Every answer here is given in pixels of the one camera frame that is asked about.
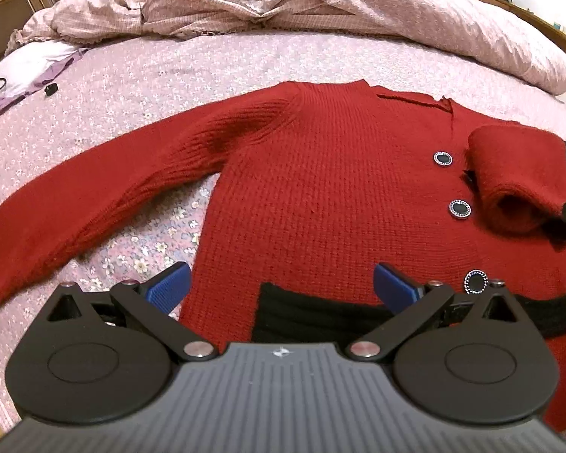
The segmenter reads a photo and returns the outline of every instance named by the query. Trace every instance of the pillow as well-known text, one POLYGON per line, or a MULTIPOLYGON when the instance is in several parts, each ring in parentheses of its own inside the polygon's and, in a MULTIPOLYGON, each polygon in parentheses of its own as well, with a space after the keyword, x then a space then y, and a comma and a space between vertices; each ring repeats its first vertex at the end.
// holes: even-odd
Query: pillow
POLYGON ((53 40, 29 43, 10 53, 0 61, 0 113, 53 81, 87 50, 53 40))

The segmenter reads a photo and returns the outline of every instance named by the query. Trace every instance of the black circular disc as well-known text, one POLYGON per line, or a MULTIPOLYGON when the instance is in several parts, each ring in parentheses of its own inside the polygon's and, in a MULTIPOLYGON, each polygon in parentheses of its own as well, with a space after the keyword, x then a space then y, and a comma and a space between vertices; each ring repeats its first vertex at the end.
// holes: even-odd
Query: black circular disc
POLYGON ((109 421, 148 404, 169 379, 166 349, 146 334, 103 323, 50 325, 27 336, 6 367, 8 391, 25 415, 61 424, 109 421))
POLYGON ((557 363, 542 339, 510 327, 487 320, 419 334, 397 352, 397 383, 415 404, 449 421, 506 424, 538 413, 554 394, 557 363))

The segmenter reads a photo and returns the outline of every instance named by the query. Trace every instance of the bed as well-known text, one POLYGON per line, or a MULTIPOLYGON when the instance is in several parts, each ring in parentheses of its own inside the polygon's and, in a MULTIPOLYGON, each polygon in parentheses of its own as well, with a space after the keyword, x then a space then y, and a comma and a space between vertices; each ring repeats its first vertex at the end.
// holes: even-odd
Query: bed
MULTIPOLYGON (((320 17, 330 20, 331 14, 320 17)), ((265 28, 248 19, 243 28, 233 25, 222 32, 200 31, 185 22, 177 24, 182 31, 171 29, 170 35, 141 32, 135 37, 122 32, 125 35, 116 40, 91 45, 82 59, 58 76, 55 95, 35 93, 0 115, 0 203, 47 169, 127 131, 286 80, 365 79, 371 85, 423 92, 436 99, 452 97, 473 110, 550 130, 566 140, 566 105, 554 96, 566 87, 559 55, 554 55, 556 62, 541 65, 543 71, 522 70, 518 78, 508 70, 513 66, 510 60, 498 66, 482 64, 486 52, 475 58, 469 53, 459 56, 428 46, 425 39, 399 39, 399 34, 406 37, 401 32, 389 32, 394 37, 375 35, 385 34, 375 25, 370 32, 332 32, 323 20, 310 23, 315 16, 307 15, 285 30, 284 21, 265 28)), ((43 39, 34 32, 37 27, 26 26, 11 44, 16 48, 43 39)), ((501 54, 512 44, 505 46, 501 54)), ((4 384, 6 362, 58 282, 75 280, 86 291, 101 291, 125 278, 146 280, 174 261, 192 266, 217 180, 217 175, 210 176, 154 199, 101 246, 0 308, 0 426, 5 431, 19 420, 4 384)))

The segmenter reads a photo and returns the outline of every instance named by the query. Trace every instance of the triangular cutout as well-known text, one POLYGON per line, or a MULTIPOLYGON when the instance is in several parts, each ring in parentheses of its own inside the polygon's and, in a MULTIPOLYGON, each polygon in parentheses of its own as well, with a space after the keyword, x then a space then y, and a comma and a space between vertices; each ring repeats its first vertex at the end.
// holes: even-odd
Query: triangular cutout
POLYGON ((63 295, 48 316, 49 322, 59 322, 59 320, 71 320, 79 318, 82 312, 75 303, 74 297, 71 295, 63 295))
POLYGON ((489 320, 502 320, 503 322, 516 322, 517 319, 502 296, 493 296, 486 307, 484 318, 489 320))

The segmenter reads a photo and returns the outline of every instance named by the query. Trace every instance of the blue textured pad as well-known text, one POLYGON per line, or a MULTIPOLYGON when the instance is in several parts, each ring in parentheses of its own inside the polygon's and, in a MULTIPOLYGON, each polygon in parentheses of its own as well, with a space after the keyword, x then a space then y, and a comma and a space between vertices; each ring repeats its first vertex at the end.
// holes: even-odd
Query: blue textured pad
POLYGON ((163 313, 170 313, 191 290, 191 268, 182 264, 172 274, 146 290, 145 299, 163 313))
POLYGON ((373 291, 393 314, 400 313, 420 299, 416 287, 381 264, 377 264, 373 271, 373 291))

